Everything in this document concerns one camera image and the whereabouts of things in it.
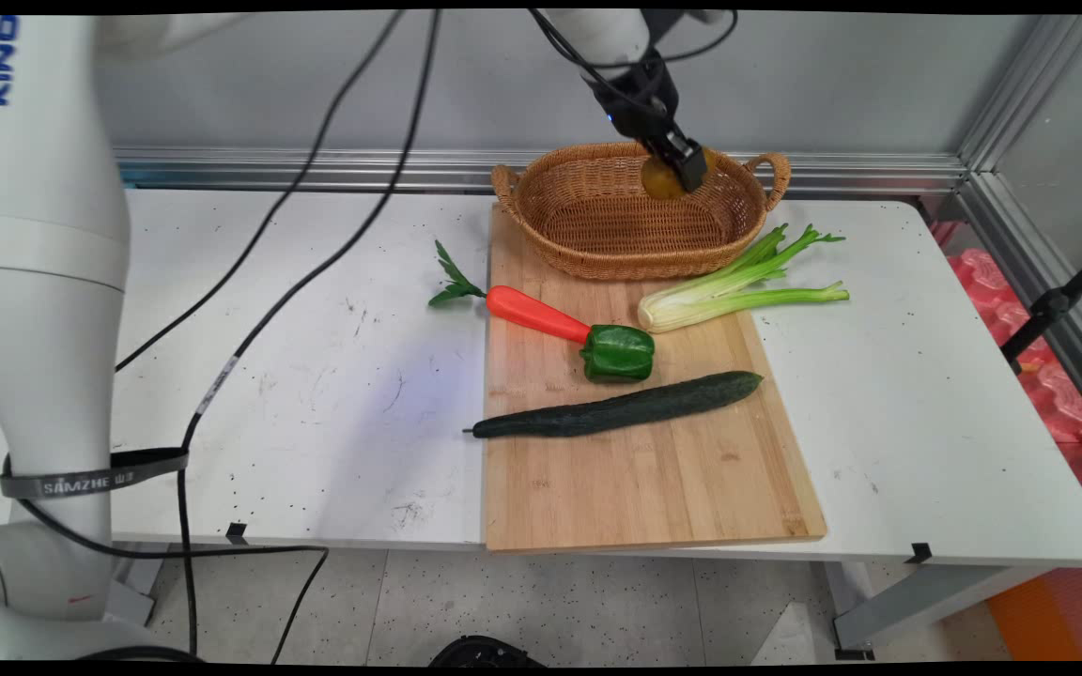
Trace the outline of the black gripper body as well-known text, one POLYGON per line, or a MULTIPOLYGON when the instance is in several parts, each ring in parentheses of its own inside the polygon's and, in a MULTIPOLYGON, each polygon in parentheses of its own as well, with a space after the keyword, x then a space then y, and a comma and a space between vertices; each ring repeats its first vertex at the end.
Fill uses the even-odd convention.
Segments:
POLYGON ((674 121, 679 96, 667 61, 658 50, 645 51, 639 65, 628 66, 617 77, 597 72, 585 84, 615 131, 654 149, 665 145, 682 129, 674 121))

